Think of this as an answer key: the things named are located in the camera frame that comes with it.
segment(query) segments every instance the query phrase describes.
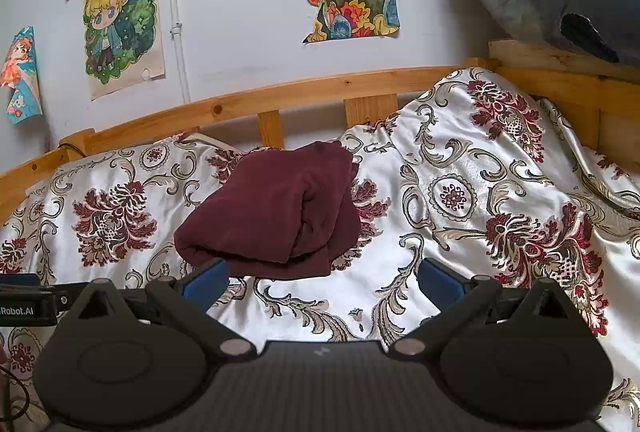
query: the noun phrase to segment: dark red cloth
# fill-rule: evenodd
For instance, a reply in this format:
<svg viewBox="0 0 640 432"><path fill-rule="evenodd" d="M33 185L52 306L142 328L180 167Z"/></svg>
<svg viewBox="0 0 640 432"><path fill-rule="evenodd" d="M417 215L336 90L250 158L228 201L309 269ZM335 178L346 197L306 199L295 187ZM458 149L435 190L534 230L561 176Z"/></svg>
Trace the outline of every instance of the dark red cloth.
<svg viewBox="0 0 640 432"><path fill-rule="evenodd" d="M339 143L245 155L176 230L176 251L194 267L223 257L231 276L329 275L360 234L351 161Z"/></svg>

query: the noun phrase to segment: floral bedspread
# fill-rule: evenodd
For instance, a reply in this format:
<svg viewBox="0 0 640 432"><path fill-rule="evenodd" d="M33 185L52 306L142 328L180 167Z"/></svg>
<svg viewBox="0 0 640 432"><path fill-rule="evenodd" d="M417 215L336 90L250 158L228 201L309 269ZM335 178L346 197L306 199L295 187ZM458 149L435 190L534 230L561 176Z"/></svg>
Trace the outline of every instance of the floral bedspread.
<svg viewBox="0 0 640 432"><path fill-rule="evenodd" d="M553 104L481 68L447 76L340 141L360 164L357 245L329 277L232 279L212 317L259 349L281 339L388 346L437 313L415 278L425 256L509 287L552 277L614 364L601 424L640 428L640 188L631 176L583 148ZM0 272L36 272L43 283L109 277L121 288L181 277L190 266L175 253L175 229L241 158L187 135L63 165L3 226ZM47 422L31 372L52 332L0 330L32 395L18 430ZM23 397L14 386L14 412Z"/></svg>

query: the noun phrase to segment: cartoon girl drawing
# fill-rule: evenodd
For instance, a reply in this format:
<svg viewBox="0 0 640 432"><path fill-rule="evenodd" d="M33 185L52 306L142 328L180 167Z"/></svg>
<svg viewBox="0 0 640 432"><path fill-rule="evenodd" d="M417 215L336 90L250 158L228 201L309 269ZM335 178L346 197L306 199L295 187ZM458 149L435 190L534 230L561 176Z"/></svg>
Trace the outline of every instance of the cartoon girl drawing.
<svg viewBox="0 0 640 432"><path fill-rule="evenodd" d="M87 56L95 74L103 67L111 70L114 60L122 53L122 39L114 22L128 1L86 0L84 16L95 30L93 38L87 40L87 48L90 49Z"/></svg>
<svg viewBox="0 0 640 432"><path fill-rule="evenodd" d="M7 108L7 117L14 125L28 117L42 114L36 66L30 55L33 54L32 49L33 37L19 35L9 49L2 67L0 86L9 86L15 91Z"/></svg>

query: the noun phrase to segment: blue gripper pad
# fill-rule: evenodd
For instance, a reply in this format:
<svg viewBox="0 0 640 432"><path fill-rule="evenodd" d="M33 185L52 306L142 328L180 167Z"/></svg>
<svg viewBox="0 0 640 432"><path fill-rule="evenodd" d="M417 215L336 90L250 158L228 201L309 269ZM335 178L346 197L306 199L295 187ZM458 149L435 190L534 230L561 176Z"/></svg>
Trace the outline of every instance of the blue gripper pad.
<svg viewBox="0 0 640 432"><path fill-rule="evenodd" d="M418 287L440 311L446 309L465 293L465 278L434 259L423 259L418 266Z"/></svg>
<svg viewBox="0 0 640 432"><path fill-rule="evenodd" d="M39 286L40 279L35 273L0 275L0 284L12 286Z"/></svg>
<svg viewBox="0 0 640 432"><path fill-rule="evenodd" d="M206 313L224 294L229 285L229 266L224 260L204 266L178 284L178 292L200 311Z"/></svg>

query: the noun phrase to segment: bed rail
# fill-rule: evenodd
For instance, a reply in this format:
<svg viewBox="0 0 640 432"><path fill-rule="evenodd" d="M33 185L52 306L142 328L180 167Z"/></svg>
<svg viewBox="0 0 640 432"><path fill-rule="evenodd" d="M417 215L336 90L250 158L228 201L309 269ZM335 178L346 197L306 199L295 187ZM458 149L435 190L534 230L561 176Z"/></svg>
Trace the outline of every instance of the bed rail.
<svg viewBox="0 0 640 432"><path fill-rule="evenodd" d="M580 141L598 148L601 113L640 121L640 85L573 72L500 66L470 58L463 66L498 72L532 95L548 97L574 126ZM157 141L200 126L257 115L265 145L284 147L279 111L344 101L348 127L375 123L398 109L398 94L421 92L460 66L396 68L329 78L305 79L196 101L96 132L86 129L62 139L62 147L0 176L0 220L25 198L25 190L63 163L109 150Z"/></svg>

